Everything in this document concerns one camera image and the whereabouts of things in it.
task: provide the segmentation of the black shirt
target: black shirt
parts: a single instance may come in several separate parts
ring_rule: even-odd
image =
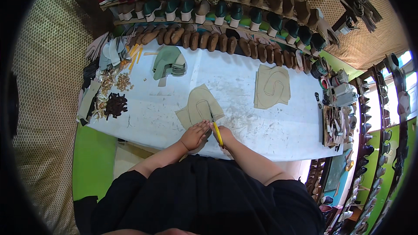
[[[137,171],[122,174],[91,216],[93,234],[178,228],[201,235],[318,235],[324,226],[300,181],[264,186],[235,161],[199,155],[158,168],[148,179]]]

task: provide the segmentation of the table surface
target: table surface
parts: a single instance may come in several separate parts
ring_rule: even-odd
[[[158,52],[162,46],[153,40],[144,52]],[[310,74],[290,69],[291,98],[288,105],[277,104],[267,110],[254,108],[255,73],[261,62],[220,51],[191,51],[179,47],[186,60],[182,77],[168,76],[165,87],[153,79],[156,55],[142,55],[134,64],[130,81],[134,88],[124,91],[128,111],[106,121],[91,119],[89,127],[143,146],[164,149],[179,140],[185,129],[175,115],[187,104],[190,91],[206,84],[224,110],[217,121],[231,129],[243,144],[272,161],[318,159],[342,154],[324,147],[322,115],[315,92],[322,96],[319,82]],[[120,92],[113,87],[110,92]],[[213,136],[199,151],[200,155],[231,159]]]

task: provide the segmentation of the yellow scissors handle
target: yellow scissors handle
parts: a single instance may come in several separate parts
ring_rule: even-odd
[[[215,131],[216,131],[216,134],[218,136],[219,145],[223,147],[224,143],[222,142],[221,133],[219,132],[219,128],[218,128],[216,122],[213,122],[213,126],[215,126]]]

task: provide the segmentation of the person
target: person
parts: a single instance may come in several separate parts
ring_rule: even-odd
[[[197,123],[115,179],[91,215],[92,233],[324,233],[324,216],[305,185],[226,127],[219,126],[223,148],[234,160],[188,155],[179,162],[199,147],[209,128],[215,133],[213,123]]]

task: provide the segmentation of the wooden shelf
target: wooden shelf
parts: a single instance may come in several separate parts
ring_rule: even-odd
[[[321,181],[323,180],[323,183],[321,185],[321,189],[319,190],[318,197],[316,198],[316,203],[318,205],[321,204],[322,194],[324,193],[325,186],[327,185],[329,171],[331,170],[331,163],[332,163],[332,157],[327,157],[325,159],[324,169],[322,170]]]
[[[162,22],[165,23],[165,22],[168,22],[168,21],[165,19],[165,17],[156,17],[155,20],[152,23],[162,23]],[[143,18],[143,19],[131,18],[129,21],[115,21],[114,22],[115,25],[131,24],[131,23],[147,23],[147,21],[146,21],[145,18]],[[168,23],[189,23],[189,24],[194,24],[195,22],[194,22],[194,19],[193,18],[190,19],[190,21],[185,22],[185,21],[181,21],[180,18],[176,17],[174,21],[168,22]],[[203,25],[216,26],[215,23],[214,23],[214,21],[211,21],[211,20],[206,20],[205,23],[203,23]],[[227,22],[225,22],[225,21],[224,21],[224,24],[222,26],[217,26],[217,27],[234,29],[234,30],[237,30],[237,31],[245,32],[247,34],[252,34],[252,35],[257,35],[257,36],[260,36],[260,37],[268,38],[270,40],[279,42],[281,44],[285,44],[287,46],[290,46],[290,47],[292,47],[294,49],[299,50],[296,47],[295,44],[288,44],[286,42],[286,39],[283,39],[283,38],[278,37],[278,36],[276,36],[276,37],[270,37],[269,35],[267,35],[267,32],[264,32],[264,31],[257,31],[257,32],[255,32],[255,31],[251,31],[248,27],[244,27],[244,26],[238,26],[238,28],[233,28],[233,27],[230,27],[229,24]],[[303,53],[308,54],[308,55],[311,55],[311,51],[308,50],[308,49],[306,49],[306,48],[303,50]]]
[[[268,7],[268,5],[267,5],[267,4],[265,4],[265,3],[263,3],[263,4],[262,4],[262,6],[256,6],[256,5],[251,4],[251,3],[243,3],[243,2],[241,2],[241,1],[239,1],[239,0],[225,0],[225,1],[228,1],[228,2],[233,2],[233,3],[240,3],[240,4],[242,4],[242,5],[247,5],[247,6],[250,6],[250,7],[258,7],[258,8],[261,8],[261,9],[264,9],[264,10],[267,10],[267,11],[270,11],[270,12],[274,12],[274,11],[273,11],[271,8],[269,8],[269,7]],[[121,4],[121,3],[126,3],[126,2],[119,2],[119,1],[115,1],[115,2],[108,3],[108,4],[104,4],[104,5],[100,6],[100,8],[102,8],[102,10],[104,11],[104,10],[105,10],[105,9],[107,9],[108,7],[114,7],[114,6],[117,6],[117,5]],[[292,16],[292,17],[286,17],[286,18],[290,18],[290,19],[293,19],[293,20],[295,20],[295,21],[299,22],[295,14],[293,14],[293,16]]]

